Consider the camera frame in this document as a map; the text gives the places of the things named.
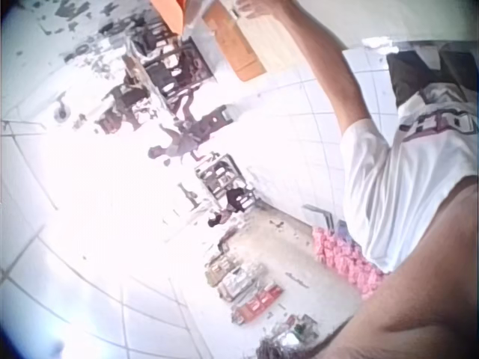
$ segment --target white t-shirt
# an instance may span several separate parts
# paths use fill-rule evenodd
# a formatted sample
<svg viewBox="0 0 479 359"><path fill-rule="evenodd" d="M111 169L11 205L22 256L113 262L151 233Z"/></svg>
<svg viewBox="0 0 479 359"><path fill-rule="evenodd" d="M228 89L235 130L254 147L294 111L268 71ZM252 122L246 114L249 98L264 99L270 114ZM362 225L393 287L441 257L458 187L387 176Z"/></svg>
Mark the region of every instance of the white t-shirt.
<svg viewBox="0 0 479 359"><path fill-rule="evenodd" d="M453 187L478 174L477 103L457 102L444 84L426 89L435 103L416 94L409 110L400 108L391 147L372 120L354 123L341 140L348 229L385 272L411 254Z"/></svg>

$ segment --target t-shirt sleeve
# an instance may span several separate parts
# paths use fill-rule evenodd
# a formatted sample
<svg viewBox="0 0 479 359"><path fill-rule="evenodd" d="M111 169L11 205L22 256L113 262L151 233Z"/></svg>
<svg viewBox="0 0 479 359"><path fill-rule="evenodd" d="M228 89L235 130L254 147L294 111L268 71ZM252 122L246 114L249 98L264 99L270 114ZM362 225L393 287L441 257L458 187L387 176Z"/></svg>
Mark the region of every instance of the t-shirt sleeve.
<svg viewBox="0 0 479 359"><path fill-rule="evenodd" d="M348 127L341 139L344 163L344 216L353 238L368 245L374 227L378 186L383 180L390 147L372 120Z"/></svg>
<svg viewBox="0 0 479 359"><path fill-rule="evenodd" d="M364 119L349 126L341 139L346 179L378 168L390 147L372 120Z"/></svg>

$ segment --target white tiled wall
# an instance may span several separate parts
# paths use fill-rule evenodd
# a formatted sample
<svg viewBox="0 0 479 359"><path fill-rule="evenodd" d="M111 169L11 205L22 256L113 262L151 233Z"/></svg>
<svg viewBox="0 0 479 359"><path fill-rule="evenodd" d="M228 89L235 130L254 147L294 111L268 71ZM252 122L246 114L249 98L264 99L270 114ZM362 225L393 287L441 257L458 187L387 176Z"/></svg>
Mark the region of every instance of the white tiled wall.
<svg viewBox="0 0 479 359"><path fill-rule="evenodd" d="M148 253L140 260L128 253L127 261L117 263L120 242L92 240L88 226L95 221L62 216L48 201L37 175L42 158L32 155L39 142L31 142L22 156L13 139L6 139L0 323L23 356L53 358L63 350L63 358L211 358L194 320L186 317L186 302L169 277L161 246L144 247L133 239ZM92 248L103 260L85 256ZM127 266L131 271L121 270Z"/></svg>
<svg viewBox="0 0 479 359"><path fill-rule="evenodd" d="M198 47L215 51L205 42ZM399 123L385 56L364 49L347 50L344 56L374 123L391 143ZM226 84L219 81L219 86ZM302 209L306 203L344 218L341 132L311 68L302 64L267 73L238 88L249 110L233 114L238 122L226 138L217 139L218 148L234 156L261 197L278 209L311 225L325 223Z"/></svg>

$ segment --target cardboard box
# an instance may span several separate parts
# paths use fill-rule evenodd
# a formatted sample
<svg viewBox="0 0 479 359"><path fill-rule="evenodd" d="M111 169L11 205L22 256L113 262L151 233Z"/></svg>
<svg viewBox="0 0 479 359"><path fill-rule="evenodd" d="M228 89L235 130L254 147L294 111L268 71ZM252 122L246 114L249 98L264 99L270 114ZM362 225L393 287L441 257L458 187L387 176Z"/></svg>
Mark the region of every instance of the cardboard box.
<svg viewBox="0 0 479 359"><path fill-rule="evenodd" d="M203 20L214 31L219 48L240 80L245 82L266 72L235 19L220 1L212 3Z"/></svg>

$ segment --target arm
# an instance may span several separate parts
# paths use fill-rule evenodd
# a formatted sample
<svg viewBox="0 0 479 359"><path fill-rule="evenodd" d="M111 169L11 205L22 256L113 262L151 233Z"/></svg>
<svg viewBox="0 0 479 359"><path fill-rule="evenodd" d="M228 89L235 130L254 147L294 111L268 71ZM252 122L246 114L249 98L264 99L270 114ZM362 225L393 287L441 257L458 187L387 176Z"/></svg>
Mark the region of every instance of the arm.
<svg viewBox="0 0 479 359"><path fill-rule="evenodd" d="M178 132L172 130L172 129L167 129L164 127L162 124L159 125L159 127L166 132L167 135L171 137L171 144L177 145L180 143L181 136L178 134Z"/></svg>
<svg viewBox="0 0 479 359"><path fill-rule="evenodd" d="M238 0L237 4L239 10L250 12L249 18L270 14L283 24L331 101L342 133L356 121L370 118L342 46L294 0Z"/></svg>

